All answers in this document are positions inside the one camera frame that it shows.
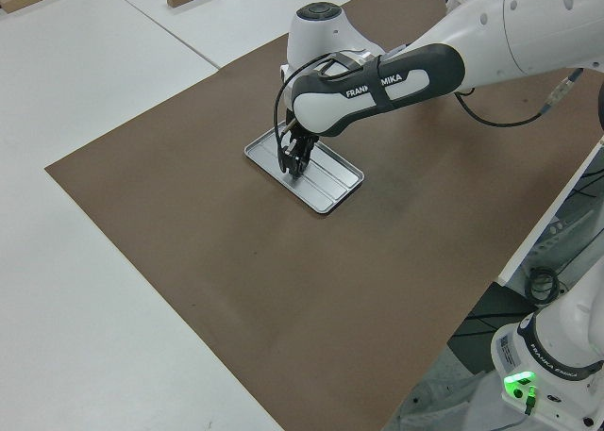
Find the brown table surface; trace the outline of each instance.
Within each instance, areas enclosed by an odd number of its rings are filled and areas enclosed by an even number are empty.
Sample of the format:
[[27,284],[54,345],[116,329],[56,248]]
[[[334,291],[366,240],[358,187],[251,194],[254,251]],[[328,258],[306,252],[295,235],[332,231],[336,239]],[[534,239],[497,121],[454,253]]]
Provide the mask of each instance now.
[[[344,7],[386,49],[444,12],[442,0]],[[451,96],[356,122],[325,141],[365,182],[321,217],[243,155],[271,125],[285,47],[47,170],[287,431],[379,430],[595,146],[600,78],[525,127],[480,125]],[[564,74],[468,102],[525,118]]]

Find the black joint cap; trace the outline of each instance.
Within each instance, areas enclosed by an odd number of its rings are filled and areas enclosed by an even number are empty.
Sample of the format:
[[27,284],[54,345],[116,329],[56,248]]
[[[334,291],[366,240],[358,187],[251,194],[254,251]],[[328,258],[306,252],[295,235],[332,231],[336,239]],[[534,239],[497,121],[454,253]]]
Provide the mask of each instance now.
[[330,2],[314,2],[296,12],[298,18],[307,21],[326,21],[339,16],[340,13],[342,13],[342,7]]

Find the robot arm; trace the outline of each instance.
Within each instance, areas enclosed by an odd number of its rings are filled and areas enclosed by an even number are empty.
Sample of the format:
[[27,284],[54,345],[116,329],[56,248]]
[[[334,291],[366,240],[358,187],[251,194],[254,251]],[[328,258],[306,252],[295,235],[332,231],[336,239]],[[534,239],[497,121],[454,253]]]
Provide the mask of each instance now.
[[[565,67],[602,71],[604,0],[467,0],[411,45],[384,54],[341,8],[294,17],[284,91],[293,137],[337,136],[352,122],[420,101]],[[298,75],[302,63],[317,60]]]

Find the white tabletop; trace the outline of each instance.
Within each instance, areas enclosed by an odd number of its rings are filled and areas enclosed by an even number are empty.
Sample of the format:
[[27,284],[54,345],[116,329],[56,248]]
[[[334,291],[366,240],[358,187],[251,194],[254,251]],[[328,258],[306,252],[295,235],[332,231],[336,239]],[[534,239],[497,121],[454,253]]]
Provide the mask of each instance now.
[[304,5],[348,0],[194,0],[178,8],[168,7],[166,0],[127,1],[222,67],[287,33],[295,11]]
[[124,0],[0,39],[0,429],[280,429],[43,169],[215,69]]

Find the metal tray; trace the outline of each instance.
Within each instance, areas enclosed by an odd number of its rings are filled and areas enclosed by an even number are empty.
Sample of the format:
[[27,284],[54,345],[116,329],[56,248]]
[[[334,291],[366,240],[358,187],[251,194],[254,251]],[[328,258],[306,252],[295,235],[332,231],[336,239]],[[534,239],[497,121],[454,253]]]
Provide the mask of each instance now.
[[[285,136],[284,145],[289,143]],[[273,129],[252,141],[243,152],[266,173],[319,214],[339,205],[364,179],[364,174],[324,143],[315,143],[310,163],[299,178],[284,174],[277,160],[277,141]]]

